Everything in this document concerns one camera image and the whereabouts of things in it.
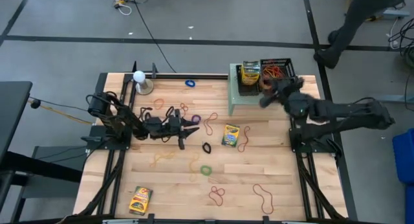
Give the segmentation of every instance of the wooden tabletop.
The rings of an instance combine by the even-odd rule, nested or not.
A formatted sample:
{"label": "wooden tabletop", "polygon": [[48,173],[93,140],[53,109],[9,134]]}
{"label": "wooden tabletop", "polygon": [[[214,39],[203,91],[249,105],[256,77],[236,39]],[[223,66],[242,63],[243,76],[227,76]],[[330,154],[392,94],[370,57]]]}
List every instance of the wooden tabletop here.
{"label": "wooden tabletop", "polygon": [[[104,90],[119,95],[123,77],[124,74],[120,73],[108,74]],[[305,85],[301,91],[319,98],[315,77],[303,77]],[[154,107],[154,100],[163,98],[163,108],[152,110],[151,115],[165,117],[169,106],[179,108],[180,103],[185,103],[188,106],[186,119],[200,115],[205,120],[214,112],[218,119],[210,121],[213,128],[211,136],[200,124],[200,130],[185,140],[185,150],[179,150],[176,137],[167,143],[133,139],[125,157],[117,218],[143,218],[130,214],[128,209],[135,187],[143,186],[154,191],[147,214],[154,213],[157,219],[261,220],[266,215],[261,209],[263,200],[253,191],[253,185],[259,184],[273,196],[271,220],[305,220],[296,156],[291,151],[287,134],[289,118],[279,104],[266,109],[258,105],[236,106],[229,117],[226,80],[196,80],[194,88],[185,86],[184,80],[159,79],[153,82],[155,89],[150,95],[135,98],[134,113],[139,113],[140,107]],[[237,148],[221,145],[225,124],[241,127],[239,143],[246,140],[244,128],[250,127],[247,133],[249,141],[243,153]],[[211,154],[203,152],[202,142],[212,145]],[[174,156],[160,159],[151,167],[156,156],[169,153]],[[107,154],[107,150],[96,150],[86,162],[74,214],[83,210],[101,187]],[[199,159],[191,163],[194,157]],[[314,162],[322,192],[340,214],[347,216],[334,158],[328,153],[315,153]],[[202,165],[212,167],[213,173],[210,176],[200,174]],[[209,197],[212,186],[225,189],[220,207],[212,199],[220,203],[217,195]],[[310,188],[308,191],[312,215],[316,217],[313,193]],[[270,195],[260,192],[258,187],[256,192],[265,198],[264,211],[270,212]],[[106,213],[111,193],[112,188],[106,199]]]}

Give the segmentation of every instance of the green platform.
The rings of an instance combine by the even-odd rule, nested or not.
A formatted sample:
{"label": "green platform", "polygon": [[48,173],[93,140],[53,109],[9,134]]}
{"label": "green platform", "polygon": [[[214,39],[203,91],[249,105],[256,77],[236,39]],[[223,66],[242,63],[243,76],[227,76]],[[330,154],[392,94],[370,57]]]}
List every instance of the green platform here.
{"label": "green platform", "polygon": [[230,64],[230,71],[228,74],[228,115],[232,116],[235,105],[259,105],[260,98],[263,94],[256,96],[241,96],[237,88],[237,69],[236,65]]}

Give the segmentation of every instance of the gray floor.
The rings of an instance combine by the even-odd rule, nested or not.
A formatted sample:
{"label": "gray floor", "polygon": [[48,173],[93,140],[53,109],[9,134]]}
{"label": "gray floor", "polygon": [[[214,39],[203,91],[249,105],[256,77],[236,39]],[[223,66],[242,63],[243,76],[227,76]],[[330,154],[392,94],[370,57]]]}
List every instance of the gray floor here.
{"label": "gray floor", "polygon": [[[0,0],[0,32],[21,1]],[[346,0],[310,1],[320,42],[327,43],[327,34],[343,21]],[[136,10],[122,16],[111,3],[28,0],[9,35],[149,38]],[[158,39],[312,43],[303,0],[149,0],[140,8]],[[414,0],[407,0],[406,9],[414,13]],[[399,21],[396,31],[407,20]],[[385,20],[365,23],[352,45],[386,46],[392,24]],[[292,58],[296,72],[315,74],[321,89],[312,49],[214,45],[161,48],[179,73],[227,73],[229,63]],[[30,80],[34,83],[32,96],[86,107],[84,97],[93,92],[99,73],[130,71],[134,60],[139,69],[149,69],[155,62],[159,71],[170,72],[153,44],[5,41],[0,47],[0,80]],[[347,51],[338,67],[327,74],[333,100],[352,102],[372,94],[402,94],[408,70],[395,52]],[[404,186],[397,179],[391,139],[411,127],[414,113],[403,105],[387,107],[397,121],[394,126],[385,131],[348,131],[342,138],[359,220],[400,224],[404,223]],[[76,110],[60,110],[92,120]],[[88,133],[89,126],[42,109],[26,108],[10,149],[32,155],[37,145],[82,145],[80,137]],[[10,192],[0,222],[8,221],[18,190]],[[22,219],[62,217],[71,213],[73,204],[74,198],[31,200]]]}

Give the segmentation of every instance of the person's leg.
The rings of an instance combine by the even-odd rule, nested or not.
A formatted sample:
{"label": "person's leg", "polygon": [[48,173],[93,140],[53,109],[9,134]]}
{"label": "person's leg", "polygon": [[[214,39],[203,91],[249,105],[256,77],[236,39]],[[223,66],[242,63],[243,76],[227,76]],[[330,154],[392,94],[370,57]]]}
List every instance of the person's leg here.
{"label": "person's leg", "polygon": [[333,41],[327,50],[319,50],[314,59],[333,69],[338,63],[342,51],[350,44],[362,23],[375,13],[401,3],[403,0],[353,0],[349,6],[343,26],[330,34]]}

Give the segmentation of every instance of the yellow crayon box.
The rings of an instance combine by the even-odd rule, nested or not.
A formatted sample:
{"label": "yellow crayon box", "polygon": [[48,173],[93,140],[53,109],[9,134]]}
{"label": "yellow crayon box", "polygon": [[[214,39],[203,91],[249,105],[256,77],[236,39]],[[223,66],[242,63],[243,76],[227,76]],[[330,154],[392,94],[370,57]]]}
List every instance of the yellow crayon box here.
{"label": "yellow crayon box", "polygon": [[224,127],[224,135],[221,144],[223,146],[236,147],[237,138],[239,138],[240,127],[231,124],[226,124]]}
{"label": "yellow crayon box", "polygon": [[129,212],[131,214],[144,215],[147,212],[149,199],[151,199],[153,191],[148,188],[137,186],[135,188],[134,197],[129,204]]}

